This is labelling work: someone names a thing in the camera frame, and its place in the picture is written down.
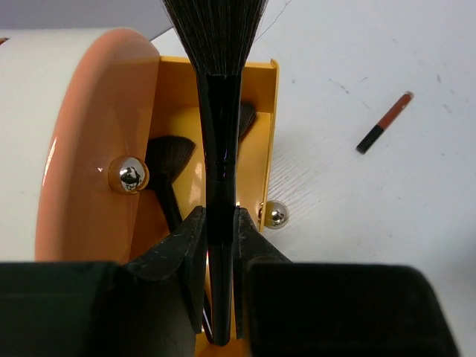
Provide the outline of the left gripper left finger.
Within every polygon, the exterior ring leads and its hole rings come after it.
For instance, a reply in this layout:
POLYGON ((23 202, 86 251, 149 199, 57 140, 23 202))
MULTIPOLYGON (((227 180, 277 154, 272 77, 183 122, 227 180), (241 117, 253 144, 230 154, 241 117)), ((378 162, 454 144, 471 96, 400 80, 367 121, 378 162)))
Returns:
POLYGON ((130 263, 2 263, 3 356, 192 356, 205 209, 130 263))

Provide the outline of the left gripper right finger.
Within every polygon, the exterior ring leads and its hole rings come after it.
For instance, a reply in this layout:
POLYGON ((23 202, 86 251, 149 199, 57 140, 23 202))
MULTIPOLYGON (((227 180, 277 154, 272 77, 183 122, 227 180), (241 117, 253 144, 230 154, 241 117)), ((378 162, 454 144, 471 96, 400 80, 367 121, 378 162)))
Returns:
POLYGON ((427 278, 403 265, 294 263, 234 214, 235 331, 250 356, 458 356, 427 278))

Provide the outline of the black fan makeup brush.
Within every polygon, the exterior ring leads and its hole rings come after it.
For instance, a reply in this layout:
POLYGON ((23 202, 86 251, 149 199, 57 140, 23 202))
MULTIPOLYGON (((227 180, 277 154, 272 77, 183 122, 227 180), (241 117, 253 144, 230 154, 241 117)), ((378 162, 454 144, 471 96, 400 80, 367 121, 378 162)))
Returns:
POLYGON ((172 234, 183 222, 173 183, 196 150, 189 138, 167 135, 148 141, 145 163, 149 170, 148 190, 153 190, 172 234))

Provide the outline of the yellow drawer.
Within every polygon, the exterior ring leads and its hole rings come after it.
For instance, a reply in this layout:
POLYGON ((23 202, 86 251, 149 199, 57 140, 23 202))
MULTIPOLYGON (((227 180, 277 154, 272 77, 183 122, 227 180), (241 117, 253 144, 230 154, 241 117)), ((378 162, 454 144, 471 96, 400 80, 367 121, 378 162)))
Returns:
MULTIPOLYGON (((277 63, 269 62, 247 64, 242 78, 242 101, 255 106, 257 119, 242 142, 239 142, 237 204, 249 212, 259 232, 263 229, 264 217, 270 209, 267 195, 274 141, 278 77, 277 63)), ((148 141, 167 135, 183 136, 196 144, 193 156, 173 183, 178 207, 184 221, 194 208, 199 206, 205 209, 205 163, 199 124, 196 78, 190 62, 181 57, 158 58, 158 74, 148 141)), ((130 262, 170 235, 172 234, 169 232, 156 195, 150 190, 141 193, 129 254, 130 262)), ((209 307, 209 301, 210 278, 208 259, 205 254, 202 327, 205 324, 205 310, 209 307)), ((196 336, 192 356, 239 355, 242 348, 238 342, 235 327, 233 290, 231 343, 226 349, 221 350, 206 339, 201 328, 196 336)))

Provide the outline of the black small makeup brush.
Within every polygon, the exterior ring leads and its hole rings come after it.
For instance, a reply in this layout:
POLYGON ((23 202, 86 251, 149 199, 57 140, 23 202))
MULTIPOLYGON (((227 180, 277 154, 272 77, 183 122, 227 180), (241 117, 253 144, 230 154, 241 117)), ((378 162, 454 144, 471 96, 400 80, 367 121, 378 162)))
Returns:
POLYGON ((239 110, 239 131, 238 140, 241 143, 246 133, 257 119, 255 106, 249 102, 241 102, 239 110))

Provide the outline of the black round-head makeup brush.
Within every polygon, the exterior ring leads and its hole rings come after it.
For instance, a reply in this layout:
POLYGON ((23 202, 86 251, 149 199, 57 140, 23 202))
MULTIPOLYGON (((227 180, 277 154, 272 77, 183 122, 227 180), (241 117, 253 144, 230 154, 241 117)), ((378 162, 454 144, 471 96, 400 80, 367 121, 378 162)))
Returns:
POLYGON ((231 336, 232 242, 242 73, 266 1, 165 1, 196 72, 205 158, 213 340, 231 336))

